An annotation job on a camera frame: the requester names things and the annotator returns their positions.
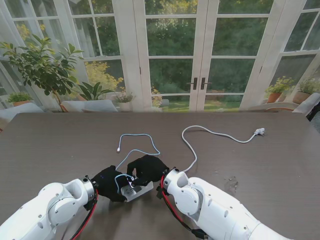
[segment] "black glove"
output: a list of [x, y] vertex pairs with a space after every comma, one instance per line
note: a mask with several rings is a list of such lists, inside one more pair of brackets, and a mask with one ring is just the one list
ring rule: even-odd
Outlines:
[[132, 184], [136, 186], [147, 186], [148, 183], [158, 182], [169, 168], [156, 156], [145, 155], [128, 164], [126, 174], [132, 176], [136, 171], [138, 179]]
[[120, 174], [122, 173], [116, 171], [116, 166], [111, 165], [95, 175], [94, 178], [92, 178], [92, 181], [97, 183], [96, 189], [98, 190], [99, 195], [109, 198], [112, 202], [124, 202], [126, 197], [117, 193], [118, 188], [116, 182], [119, 185], [119, 189], [129, 183], [125, 176], [117, 177], [115, 182], [115, 177]]

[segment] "white plug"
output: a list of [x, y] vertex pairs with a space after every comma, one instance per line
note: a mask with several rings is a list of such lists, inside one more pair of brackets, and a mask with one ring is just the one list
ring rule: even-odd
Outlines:
[[254, 134], [255, 135], [263, 135], [263, 134], [265, 134], [265, 129], [264, 128], [258, 128], [257, 130], [255, 130]]

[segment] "table surface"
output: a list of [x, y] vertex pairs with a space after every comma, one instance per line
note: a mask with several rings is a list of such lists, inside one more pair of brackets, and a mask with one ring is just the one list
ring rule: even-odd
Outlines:
[[[93, 177], [120, 163], [131, 149], [154, 151], [150, 139], [142, 136], [124, 138], [117, 153], [124, 133], [150, 134], [168, 167], [187, 168], [194, 156], [181, 132], [190, 125], [240, 140], [265, 128], [265, 136], [247, 144], [188, 131], [185, 137], [198, 155], [188, 176], [234, 194], [258, 220], [288, 238], [320, 239], [320, 134], [304, 116], [291, 112], [21, 113], [0, 133], [0, 224], [46, 184]], [[127, 163], [141, 156], [133, 153]], [[79, 239], [195, 239], [156, 197], [157, 185], [128, 203], [100, 197]], [[80, 211], [75, 222], [60, 227], [57, 239], [68, 240], [85, 214]]]

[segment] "charging cable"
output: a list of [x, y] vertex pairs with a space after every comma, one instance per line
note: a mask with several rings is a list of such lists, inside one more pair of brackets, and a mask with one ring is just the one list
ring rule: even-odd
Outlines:
[[119, 188], [119, 185], [118, 185], [118, 183], [117, 183], [117, 177], [121, 177], [121, 176], [126, 176], [126, 177], [128, 177], [128, 178], [131, 178], [132, 181], [135, 180], [135, 178], [134, 178], [133, 176], [130, 176], [130, 175], [125, 174], [125, 173], [120, 174], [120, 175], [118, 175], [118, 176], [115, 176], [114, 181], [115, 181], [116, 187], [118, 188], [118, 190], [116, 191], [118, 194], [119, 194], [119, 192], [120, 192], [120, 188]]
[[123, 164], [127, 160], [127, 158], [129, 157], [129, 155], [132, 152], [140, 152], [140, 153], [147, 154], [147, 155], [152, 155], [152, 156], [160, 155], [160, 151], [156, 148], [152, 137], [149, 134], [146, 134], [146, 133], [140, 133], [140, 134], [125, 133], [125, 134], [122, 134], [121, 137], [120, 137], [119, 146], [118, 146], [118, 148], [116, 150], [117, 153], [120, 153], [121, 140], [122, 140], [123, 136], [148, 136], [151, 139], [152, 146], [157, 151], [157, 153], [148, 153], [148, 152], [141, 151], [139, 149], [133, 149], [127, 154], [127, 156], [122, 160], [122, 162], [120, 162], [120, 164], [115, 168], [115, 170], [117, 170], [121, 166], [121, 164]]
[[192, 151], [193, 155], [194, 155], [194, 161], [191, 163], [191, 165], [183, 170], [182, 172], [187, 172], [189, 171], [193, 165], [197, 162], [198, 160], [198, 157], [197, 157], [197, 154], [195, 152], [195, 150], [192, 148], [192, 146], [190, 145], [190, 143], [185, 139], [185, 131], [187, 131], [188, 129], [191, 129], [191, 128], [201, 128], [201, 129], [204, 129], [206, 130], [207, 132], [211, 133], [211, 134], [214, 134], [214, 135], [219, 135], [219, 136], [223, 136], [223, 137], [227, 137], [227, 138], [230, 138], [238, 143], [241, 143], [241, 144], [246, 144], [248, 142], [250, 142], [256, 135], [263, 135], [265, 133], [265, 129], [264, 128], [258, 128], [257, 130], [255, 130], [255, 132], [253, 133], [252, 137], [249, 138], [249, 140], [247, 141], [240, 141], [238, 139], [235, 139], [233, 136], [230, 136], [228, 134], [224, 134], [224, 133], [219, 133], [219, 132], [214, 132], [214, 131], [211, 131], [203, 126], [199, 126], [199, 125], [192, 125], [192, 126], [188, 126], [187, 128], [185, 128], [181, 134], [181, 137], [182, 137], [182, 140], [185, 142], [185, 144], [187, 144], [187, 146], [190, 148], [190, 150]]

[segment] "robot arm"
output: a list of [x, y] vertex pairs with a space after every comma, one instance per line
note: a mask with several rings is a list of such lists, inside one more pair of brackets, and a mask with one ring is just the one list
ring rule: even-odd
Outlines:
[[50, 183], [0, 226], [0, 239], [52, 240], [58, 225], [70, 221], [81, 207], [93, 207], [95, 195], [87, 177]]
[[289, 240], [258, 221], [237, 199], [176, 168], [163, 181], [180, 212], [214, 240]]

